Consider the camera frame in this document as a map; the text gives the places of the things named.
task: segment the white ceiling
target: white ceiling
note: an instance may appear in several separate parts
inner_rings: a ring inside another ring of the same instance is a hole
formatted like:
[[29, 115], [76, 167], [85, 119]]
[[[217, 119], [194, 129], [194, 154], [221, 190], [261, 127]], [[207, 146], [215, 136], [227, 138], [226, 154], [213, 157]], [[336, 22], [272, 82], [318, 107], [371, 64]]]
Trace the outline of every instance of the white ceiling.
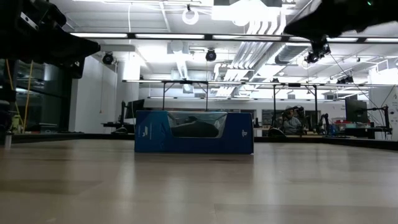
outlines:
[[[72, 0], [51, 0], [58, 8], [65, 13], [68, 19], [68, 26], [64, 29], [77, 32], [128, 32], [127, 11], [128, 4], [104, 4], [101, 2], [80, 2]], [[298, 11], [303, 7], [308, 0], [297, 1]], [[166, 9], [183, 9], [185, 6], [165, 6]], [[131, 6], [131, 32], [168, 32], [167, 26], [159, 11], [158, 5], [138, 5]], [[209, 11], [210, 7], [201, 7], [203, 10]], [[188, 25], [182, 21], [182, 11], [167, 11], [166, 18], [170, 24], [171, 32], [179, 33], [211, 33], [211, 34], [242, 34], [248, 27], [239, 27], [234, 25], [231, 21], [213, 21], [211, 16], [200, 14], [199, 21], [195, 25]], [[356, 35], [355, 32], [347, 32], [345, 35]], [[361, 35], [385, 35], [397, 36], [398, 25], [396, 22], [383, 24], [380, 26], [370, 27]], [[159, 40], [102, 40], [101, 44], [107, 45], [134, 45], [138, 48], [142, 56], [149, 61], [147, 67], [150, 69], [144, 70], [144, 73], [170, 73], [172, 69], [176, 69], [176, 64], [171, 62], [151, 61], [147, 57], [148, 54], [165, 54], [168, 41]], [[238, 51], [240, 42], [206, 42], [206, 41], [188, 41], [189, 46], [200, 46], [204, 49], [215, 48], [220, 58], [230, 58], [232, 60], [234, 54]], [[397, 55], [398, 45], [355, 45], [355, 44], [331, 44], [331, 52], [336, 55], [337, 61], [341, 62], [343, 69], [355, 67], [364, 63], [356, 62], [356, 58], [350, 56], [368, 56], [366, 60], [384, 55]], [[215, 63], [206, 63], [203, 54], [202, 59], [195, 57], [194, 61], [188, 61], [187, 67], [189, 70], [209, 70], [213, 71]], [[333, 65], [334, 61], [331, 58], [321, 60], [320, 64], [309, 68], [308, 70], [301, 66], [286, 67], [283, 72], [288, 77], [297, 77], [299, 80], [306, 76], [329, 77], [341, 72], [339, 66]], [[365, 70], [356, 71], [354, 75], [363, 77], [367, 74]]]

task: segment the blue object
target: blue object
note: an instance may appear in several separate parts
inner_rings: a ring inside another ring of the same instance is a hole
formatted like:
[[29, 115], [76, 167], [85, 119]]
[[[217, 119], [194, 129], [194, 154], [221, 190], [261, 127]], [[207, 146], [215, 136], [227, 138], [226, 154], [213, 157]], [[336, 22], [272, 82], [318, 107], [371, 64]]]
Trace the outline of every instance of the blue object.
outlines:
[[138, 111], [136, 152], [251, 154], [250, 113]]

